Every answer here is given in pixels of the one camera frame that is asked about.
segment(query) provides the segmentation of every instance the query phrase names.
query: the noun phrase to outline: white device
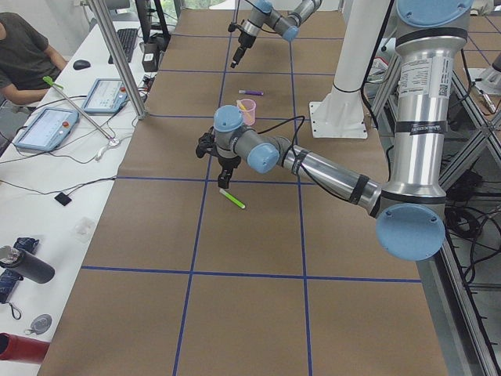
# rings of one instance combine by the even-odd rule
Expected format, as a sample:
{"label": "white device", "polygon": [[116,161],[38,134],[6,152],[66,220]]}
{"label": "white device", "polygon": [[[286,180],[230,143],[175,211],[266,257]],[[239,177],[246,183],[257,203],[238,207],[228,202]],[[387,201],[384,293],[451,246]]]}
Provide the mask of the white device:
{"label": "white device", "polygon": [[68,136],[77,121],[78,112],[75,110],[45,108],[13,144],[20,149],[54,150]]}
{"label": "white device", "polygon": [[82,108],[91,115],[111,115],[124,106],[127,98],[120,79],[98,78],[88,92]]}

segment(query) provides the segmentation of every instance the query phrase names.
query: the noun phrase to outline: purple marker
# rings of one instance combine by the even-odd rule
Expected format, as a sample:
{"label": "purple marker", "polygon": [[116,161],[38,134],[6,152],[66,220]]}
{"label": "purple marker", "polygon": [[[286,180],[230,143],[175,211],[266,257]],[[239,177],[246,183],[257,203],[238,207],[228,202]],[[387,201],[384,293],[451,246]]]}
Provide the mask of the purple marker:
{"label": "purple marker", "polygon": [[257,92],[255,90],[239,90],[239,94],[248,94],[249,96],[263,96],[263,92]]}

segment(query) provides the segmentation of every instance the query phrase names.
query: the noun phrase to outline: white table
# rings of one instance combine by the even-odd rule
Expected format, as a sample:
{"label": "white table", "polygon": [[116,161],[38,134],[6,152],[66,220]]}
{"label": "white table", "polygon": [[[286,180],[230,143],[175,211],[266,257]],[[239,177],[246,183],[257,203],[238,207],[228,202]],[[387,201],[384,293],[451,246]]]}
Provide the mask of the white table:
{"label": "white table", "polygon": [[[117,29],[138,27],[136,22],[117,22]],[[132,62],[129,64],[137,84],[140,84],[145,74],[142,68],[142,53],[139,39]],[[119,78],[116,67],[108,64],[108,50],[100,33],[99,27],[94,27],[74,54],[67,67],[56,82],[64,87],[68,96],[86,95],[97,78]],[[78,59],[88,60],[91,67],[84,70],[74,70],[73,62]],[[41,104],[60,99],[55,90],[49,90]],[[70,105],[59,102],[53,106],[71,108]],[[95,116],[98,124],[104,123],[108,117]],[[95,179],[116,175],[128,141],[134,131],[136,115],[133,106],[128,103],[111,122],[111,128],[118,138],[124,138],[117,148],[106,151],[99,160],[87,164],[78,164],[68,157],[53,157],[45,154],[23,161],[0,164],[0,179],[26,188],[49,192],[86,183]],[[70,155],[81,161],[94,157],[98,150],[107,144],[100,132],[88,121],[81,118],[63,145],[74,141],[80,136],[90,133],[54,154]],[[0,158],[0,163],[21,158],[11,145]],[[72,202],[66,207],[54,200],[56,193],[42,196],[26,190],[0,183],[0,244],[13,245],[17,237],[34,237],[40,239],[36,255],[56,269],[56,275],[47,284],[36,284],[31,280],[23,280],[17,284],[9,300],[23,312],[21,320],[14,320],[9,305],[0,305],[0,331],[16,335],[25,335],[23,331],[30,327],[31,321],[43,313],[53,318],[49,331],[30,337],[50,342],[78,270],[88,249],[92,232],[87,239],[74,234],[74,227],[83,219],[90,219],[94,225],[99,221],[104,205],[113,186],[112,181],[105,181],[80,188],[71,194]],[[31,376],[36,375],[39,366],[11,361],[0,361],[1,375]]]}

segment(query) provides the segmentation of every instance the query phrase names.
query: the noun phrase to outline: computer mouse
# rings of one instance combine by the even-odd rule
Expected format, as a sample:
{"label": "computer mouse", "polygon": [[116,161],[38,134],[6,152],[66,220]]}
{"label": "computer mouse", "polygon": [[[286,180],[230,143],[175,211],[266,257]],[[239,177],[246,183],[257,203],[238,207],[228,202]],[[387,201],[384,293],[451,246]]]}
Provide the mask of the computer mouse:
{"label": "computer mouse", "polygon": [[89,68],[91,64],[87,60],[77,60],[73,63],[73,69],[79,71],[80,69]]}

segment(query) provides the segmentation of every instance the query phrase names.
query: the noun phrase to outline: person's arm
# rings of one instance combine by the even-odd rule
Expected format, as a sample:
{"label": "person's arm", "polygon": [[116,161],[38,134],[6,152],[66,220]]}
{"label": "person's arm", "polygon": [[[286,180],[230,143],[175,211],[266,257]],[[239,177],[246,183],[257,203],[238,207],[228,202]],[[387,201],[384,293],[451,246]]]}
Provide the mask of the person's arm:
{"label": "person's arm", "polygon": [[54,49],[51,45],[49,45],[45,50],[44,54],[49,57],[52,63],[59,68],[60,71],[64,69],[66,64],[68,63],[59,52]]}
{"label": "person's arm", "polygon": [[7,85],[5,88],[0,89],[0,92],[5,98],[19,106],[38,102],[47,94],[47,91],[48,89],[18,90],[14,84]]}

